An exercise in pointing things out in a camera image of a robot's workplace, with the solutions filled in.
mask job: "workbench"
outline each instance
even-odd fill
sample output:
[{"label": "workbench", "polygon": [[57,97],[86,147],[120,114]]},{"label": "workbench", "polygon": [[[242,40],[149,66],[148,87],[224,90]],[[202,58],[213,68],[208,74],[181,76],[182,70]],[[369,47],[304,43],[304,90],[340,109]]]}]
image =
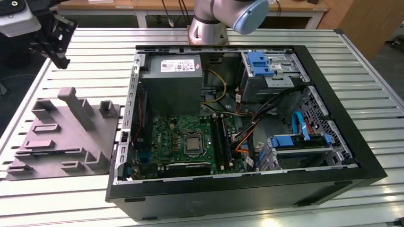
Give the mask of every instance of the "workbench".
[{"label": "workbench", "polygon": [[[404,216],[404,103],[344,35],[332,30],[228,31],[230,44],[305,45],[330,83],[388,177],[318,206],[165,219],[157,226],[385,226]],[[60,70],[46,60],[0,139],[0,170],[21,146],[36,99],[54,105],[60,87],[76,87],[89,104],[125,105],[134,46],[186,44],[185,29],[78,28]],[[104,202],[108,175],[0,181],[0,226],[128,226],[137,223]]]},{"label": "workbench", "polygon": [[[168,14],[182,15],[177,0],[164,0]],[[193,15],[194,0],[184,0],[189,15]],[[310,4],[305,0],[280,0],[281,17],[308,17],[305,29],[316,29],[324,13],[329,7],[320,0],[318,4]],[[146,28],[145,16],[165,16],[161,0],[114,0],[113,3],[88,4],[88,0],[69,0],[58,5],[61,15],[134,15],[140,28]],[[276,17],[277,5],[270,5],[268,16]]]}]

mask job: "blue cable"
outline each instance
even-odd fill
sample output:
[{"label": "blue cable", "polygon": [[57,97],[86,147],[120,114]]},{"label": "blue cable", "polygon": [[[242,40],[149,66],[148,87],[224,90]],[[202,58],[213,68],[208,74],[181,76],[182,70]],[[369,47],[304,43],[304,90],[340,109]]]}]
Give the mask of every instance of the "blue cable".
[{"label": "blue cable", "polygon": [[298,126],[300,126],[300,133],[304,136],[304,140],[309,140],[309,131],[308,126],[304,122],[304,118],[300,111],[294,111],[292,114],[292,130],[293,134],[297,134],[297,124],[296,124],[296,118],[298,119]]}]

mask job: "cpu socket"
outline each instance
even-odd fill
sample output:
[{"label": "cpu socket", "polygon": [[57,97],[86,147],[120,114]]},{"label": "cpu socket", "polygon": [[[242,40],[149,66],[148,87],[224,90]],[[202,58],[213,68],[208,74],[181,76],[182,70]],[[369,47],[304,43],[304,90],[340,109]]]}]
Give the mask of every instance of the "cpu socket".
[{"label": "cpu socket", "polygon": [[184,134],[184,154],[194,157],[202,153],[202,135],[197,132]]}]

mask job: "motherboard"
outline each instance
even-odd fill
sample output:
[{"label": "motherboard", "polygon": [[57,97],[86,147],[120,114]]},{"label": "motherboard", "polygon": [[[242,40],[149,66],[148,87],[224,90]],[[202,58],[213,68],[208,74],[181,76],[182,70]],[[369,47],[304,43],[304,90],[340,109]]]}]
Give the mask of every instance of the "motherboard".
[{"label": "motherboard", "polygon": [[136,178],[160,178],[168,169],[177,169],[170,177],[189,175],[189,169],[206,175],[244,172],[241,157],[230,153],[230,135],[236,131],[232,116],[153,118],[152,148],[138,152]]}]

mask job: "aluminum slotted table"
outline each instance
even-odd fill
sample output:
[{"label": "aluminum slotted table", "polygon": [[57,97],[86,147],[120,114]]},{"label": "aluminum slotted table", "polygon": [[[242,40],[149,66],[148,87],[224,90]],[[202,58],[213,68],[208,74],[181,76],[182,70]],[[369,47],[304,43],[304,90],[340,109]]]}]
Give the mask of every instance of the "aluminum slotted table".
[{"label": "aluminum slotted table", "polygon": [[[165,219],[161,226],[386,226],[404,217],[404,102],[345,35],[332,30],[228,31],[230,44],[305,45],[386,171],[369,187],[348,191],[320,206]],[[0,170],[21,146],[37,98],[54,99],[60,87],[76,87],[89,104],[110,100],[124,106],[134,46],[186,44],[185,29],[80,28],[60,70],[46,60],[0,139]],[[104,202],[108,175],[0,181],[0,226],[129,226],[137,223]]]}]

